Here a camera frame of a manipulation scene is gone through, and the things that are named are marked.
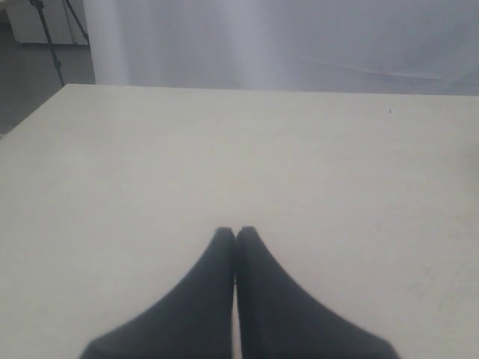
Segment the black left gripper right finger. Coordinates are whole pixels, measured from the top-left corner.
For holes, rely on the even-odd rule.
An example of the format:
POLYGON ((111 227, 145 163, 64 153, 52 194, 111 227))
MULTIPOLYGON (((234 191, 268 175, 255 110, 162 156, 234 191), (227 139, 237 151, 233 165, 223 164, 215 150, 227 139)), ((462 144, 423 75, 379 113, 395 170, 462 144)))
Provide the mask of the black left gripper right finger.
POLYGON ((281 267, 254 227, 236 237, 244 358, 398 358, 388 341, 323 306, 281 267))

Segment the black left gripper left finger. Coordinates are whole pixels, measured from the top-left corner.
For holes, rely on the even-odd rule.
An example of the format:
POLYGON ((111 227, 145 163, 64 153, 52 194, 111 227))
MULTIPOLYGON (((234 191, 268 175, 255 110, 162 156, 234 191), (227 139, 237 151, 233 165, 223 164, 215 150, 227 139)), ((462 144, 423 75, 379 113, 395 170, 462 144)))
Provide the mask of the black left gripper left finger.
POLYGON ((83 358, 231 358, 232 229, 218 228, 188 274, 152 307, 92 340, 83 358))

